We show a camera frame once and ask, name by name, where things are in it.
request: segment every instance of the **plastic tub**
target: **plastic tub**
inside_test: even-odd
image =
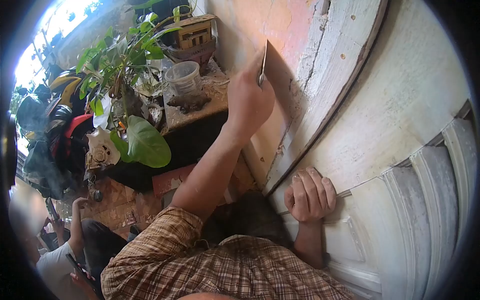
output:
[[[176,96],[184,95],[202,89],[199,70],[200,65],[195,61],[180,62],[165,73],[165,79]]]

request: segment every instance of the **miniature house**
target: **miniature house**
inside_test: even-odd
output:
[[[180,49],[190,49],[212,40],[211,21],[215,18],[216,16],[212,14],[204,14],[172,23],[165,26],[165,29],[182,27],[181,30],[175,31],[173,34]]]

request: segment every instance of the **smartphone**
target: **smartphone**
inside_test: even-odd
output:
[[[57,222],[60,218],[59,215],[57,215],[55,207],[53,206],[52,198],[48,197],[47,199],[45,199],[45,204],[47,205],[48,212],[53,217],[53,221]]]
[[[72,264],[74,269],[77,271],[78,276],[81,277],[93,289],[93,291],[98,295],[98,291],[97,291],[97,288],[94,285],[93,279],[88,279],[88,277],[87,277],[87,274],[86,274],[87,271],[85,271],[83,268],[78,266],[78,263],[73,259],[72,255],[70,253],[65,254],[65,256],[67,257],[69,262]]]

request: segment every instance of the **white door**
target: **white door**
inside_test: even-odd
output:
[[[421,299],[449,262],[476,171],[462,115],[469,98],[454,48],[426,4],[390,1],[358,79],[295,166],[315,166],[336,188],[324,250],[333,276],[359,299]],[[264,191],[295,238],[298,223],[283,202],[293,172],[279,169]]]

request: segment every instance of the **plaid shirt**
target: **plaid shirt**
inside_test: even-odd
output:
[[[202,225],[180,208],[161,211],[102,272],[105,298],[178,299],[199,292],[240,299],[352,298],[327,273],[269,240],[235,235],[202,248]]]

